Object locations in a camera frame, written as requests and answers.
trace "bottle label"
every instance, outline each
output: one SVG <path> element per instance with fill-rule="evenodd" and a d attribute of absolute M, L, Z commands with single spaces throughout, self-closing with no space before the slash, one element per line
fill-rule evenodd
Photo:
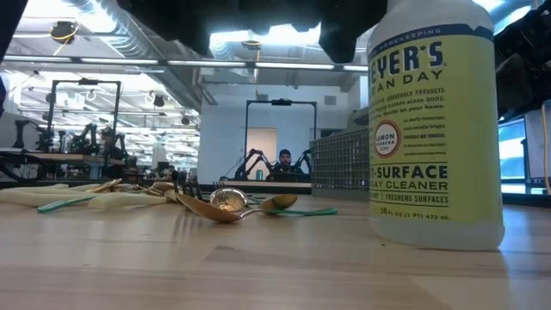
<path fill-rule="evenodd" d="M 420 28 L 369 62 L 371 212 L 501 221 L 493 33 Z"/>

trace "multi-surface cleaner bottle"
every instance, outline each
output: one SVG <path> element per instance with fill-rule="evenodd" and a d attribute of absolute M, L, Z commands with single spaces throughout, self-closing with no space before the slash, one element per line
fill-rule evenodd
<path fill-rule="evenodd" d="M 371 226 L 384 239 L 501 243 L 492 38 L 472 0 L 388 0 L 368 44 Z"/>

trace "black metal frame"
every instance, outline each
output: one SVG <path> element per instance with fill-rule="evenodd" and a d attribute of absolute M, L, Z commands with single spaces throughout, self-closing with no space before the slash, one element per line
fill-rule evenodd
<path fill-rule="evenodd" d="M 119 121 L 119 101 L 121 100 L 121 86 L 122 86 L 121 81 L 102 81 L 102 80 L 88 80 L 88 79 L 53 80 L 52 96 L 49 102 L 50 107 L 48 109 L 48 123 L 46 128 L 46 131 L 50 134 L 53 134 L 52 122 L 53 122 L 53 108 L 55 107 L 55 102 L 56 102 L 56 89 L 58 88 L 58 85 L 61 83 L 72 83 L 72 84 L 80 84 L 80 85 L 115 84 L 117 86 L 117 93 L 115 95 L 115 111 L 113 111 L 113 132 L 111 137 L 113 141 L 115 141 L 115 136 L 117 134 L 117 122 Z M 109 155 L 111 156 L 111 158 L 114 156 L 113 148 L 111 148 L 111 153 Z"/>
<path fill-rule="evenodd" d="M 275 103 L 279 100 L 247 100 L 246 105 L 246 111 L 245 111 L 245 148 L 244 148 L 244 156 L 243 158 L 247 158 L 247 137 L 248 137 L 248 129 L 249 129 L 249 106 L 253 103 Z M 290 102 L 289 106 L 293 104 L 310 104 L 313 106 L 313 138 L 316 139 L 317 134 L 317 128 L 318 128 L 318 103 L 317 102 L 296 102 L 292 100 L 288 100 Z"/>

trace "workbench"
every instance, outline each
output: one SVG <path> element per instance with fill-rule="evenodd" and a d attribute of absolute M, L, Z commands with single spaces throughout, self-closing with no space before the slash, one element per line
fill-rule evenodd
<path fill-rule="evenodd" d="M 0 152 L 13 152 L 21 153 L 21 149 L 0 147 Z M 44 153 L 29 151 L 29 155 L 35 156 L 39 159 L 46 161 L 47 163 L 55 164 L 73 164 L 73 165 L 86 165 L 90 167 L 90 180 L 99 180 L 101 178 L 101 168 L 105 164 L 104 156 L 90 156 L 82 154 L 69 154 L 69 153 Z M 110 159 L 109 165 L 124 165 L 123 160 Z"/>
<path fill-rule="evenodd" d="M 368 203 L 215 224 L 176 205 L 51 214 L 0 205 L 2 309 L 549 309 L 551 212 L 505 207 L 499 251 L 378 239 Z"/>

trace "metal wire basket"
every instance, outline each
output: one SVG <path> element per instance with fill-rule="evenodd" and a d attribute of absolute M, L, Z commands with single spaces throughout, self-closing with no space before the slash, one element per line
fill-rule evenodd
<path fill-rule="evenodd" d="M 343 133 L 310 142 L 314 196 L 355 201 L 368 199 L 367 110 L 356 112 L 350 121 Z"/>

